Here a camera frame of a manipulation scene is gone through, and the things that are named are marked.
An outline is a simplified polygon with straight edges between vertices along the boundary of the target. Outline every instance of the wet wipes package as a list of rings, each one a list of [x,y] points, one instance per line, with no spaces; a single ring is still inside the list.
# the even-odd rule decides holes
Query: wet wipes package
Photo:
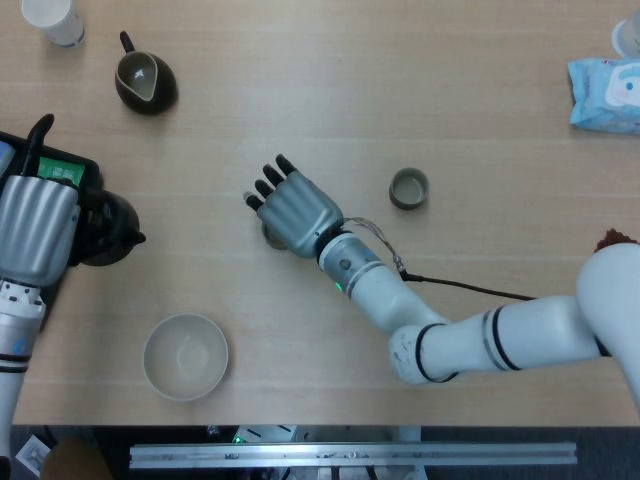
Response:
[[[585,58],[569,63],[575,105],[569,123],[640,133],[640,61]]]

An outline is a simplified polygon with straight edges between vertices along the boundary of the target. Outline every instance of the metal rail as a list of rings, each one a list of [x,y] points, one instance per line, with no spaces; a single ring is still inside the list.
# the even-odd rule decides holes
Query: metal rail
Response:
[[[132,469],[568,465],[575,443],[273,443],[137,445]]]

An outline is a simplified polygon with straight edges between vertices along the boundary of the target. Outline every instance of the cable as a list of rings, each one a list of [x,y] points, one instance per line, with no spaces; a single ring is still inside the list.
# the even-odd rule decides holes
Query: cable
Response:
[[[441,278],[432,278],[432,277],[423,277],[422,275],[413,275],[407,272],[407,269],[404,266],[404,262],[402,261],[402,257],[400,257],[400,255],[398,254],[398,252],[396,252],[395,248],[393,248],[389,240],[387,240],[387,237],[385,237],[384,232],[380,229],[380,227],[378,227],[371,220],[368,220],[363,217],[345,218],[345,223],[348,223],[348,222],[352,222],[358,225],[359,227],[366,228],[371,233],[373,233],[375,237],[385,245],[385,247],[389,249],[389,251],[393,255],[393,263],[395,264],[396,269],[398,270],[398,274],[400,275],[400,278],[402,278],[402,280],[405,282],[425,282],[425,283],[435,283],[439,285],[448,285],[451,287],[464,288],[466,290],[471,290],[473,292],[484,293],[487,295],[494,295],[496,297],[511,298],[514,300],[529,301],[529,300],[536,299],[536,297],[529,297],[527,295],[520,295],[518,293],[509,293],[509,292],[503,292],[500,290],[493,290],[490,288],[478,287],[476,285],[457,282],[455,280],[444,280]]]
[[[478,293],[486,293],[487,295],[495,295],[496,297],[513,298],[515,300],[535,300],[535,297],[529,297],[527,295],[520,295],[518,293],[502,292],[500,290],[491,290],[490,288],[478,287],[476,285],[469,285],[468,283],[456,282],[455,280],[443,280],[440,278],[423,277],[421,275],[412,275],[406,271],[400,272],[400,278],[405,282],[426,282],[437,283],[440,285],[449,285],[451,287],[465,288]]]

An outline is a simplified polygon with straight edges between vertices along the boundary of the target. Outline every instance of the paper cup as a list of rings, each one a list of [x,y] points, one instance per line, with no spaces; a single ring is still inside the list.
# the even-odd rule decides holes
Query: paper cup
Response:
[[[60,47],[76,47],[84,41],[84,23],[74,0],[22,0],[22,15]]]

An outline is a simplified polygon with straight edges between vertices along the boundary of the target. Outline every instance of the black cable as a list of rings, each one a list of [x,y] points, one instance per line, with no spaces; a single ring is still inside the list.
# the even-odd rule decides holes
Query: black cable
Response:
[[[496,297],[512,298],[514,300],[535,300],[536,297],[528,297],[517,293],[501,292],[500,290],[491,290],[490,288],[477,287],[468,283],[456,282],[454,280],[442,280],[441,278],[423,277],[422,275],[413,275],[406,270],[400,272],[400,278],[405,282],[426,282],[437,283],[439,285],[449,285],[451,287],[465,288],[478,293],[486,293],[487,295],[495,295]]]

